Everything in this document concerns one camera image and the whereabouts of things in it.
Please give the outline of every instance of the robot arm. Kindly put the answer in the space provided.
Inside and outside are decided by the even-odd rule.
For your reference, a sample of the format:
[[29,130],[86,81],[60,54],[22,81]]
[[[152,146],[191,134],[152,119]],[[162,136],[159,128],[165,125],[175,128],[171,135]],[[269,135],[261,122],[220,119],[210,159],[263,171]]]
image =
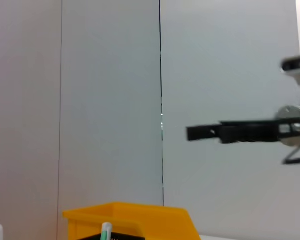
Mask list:
[[[284,59],[281,71],[293,77],[300,86],[300,56]],[[283,164],[300,164],[300,158],[290,159],[300,150],[300,106],[281,108],[273,120],[264,121],[221,121],[214,125],[191,126],[187,128],[188,141],[220,139],[222,144],[274,143],[296,147]]]

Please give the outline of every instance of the black label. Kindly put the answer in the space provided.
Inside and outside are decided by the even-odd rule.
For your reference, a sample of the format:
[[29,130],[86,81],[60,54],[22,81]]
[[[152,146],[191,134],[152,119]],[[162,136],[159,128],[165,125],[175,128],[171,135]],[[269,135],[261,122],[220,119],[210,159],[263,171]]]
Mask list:
[[[98,235],[90,236],[90,237],[83,238],[80,240],[100,240],[100,238],[101,238],[101,234],[98,234]],[[131,236],[131,235],[113,232],[111,234],[111,240],[146,240],[146,239],[144,237]]]

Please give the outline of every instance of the table surface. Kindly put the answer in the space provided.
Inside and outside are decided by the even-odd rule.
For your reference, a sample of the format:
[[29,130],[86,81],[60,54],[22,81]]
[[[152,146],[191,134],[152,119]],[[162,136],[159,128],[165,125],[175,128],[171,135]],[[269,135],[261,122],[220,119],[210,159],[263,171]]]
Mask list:
[[231,240],[227,238],[219,238],[219,237],[212,237],[212,236],[200,236],[201,240]]

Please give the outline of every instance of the yellow plastic container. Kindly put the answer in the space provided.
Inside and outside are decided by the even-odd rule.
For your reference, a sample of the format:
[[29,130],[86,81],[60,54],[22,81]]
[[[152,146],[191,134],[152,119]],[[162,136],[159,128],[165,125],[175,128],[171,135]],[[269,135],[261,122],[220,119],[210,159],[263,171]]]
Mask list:
[[81,240],[101,233],[102,224],[112,223],[112,232],[145,240],[200,240],[184,209],[114,202],[64,211],[68,239]]

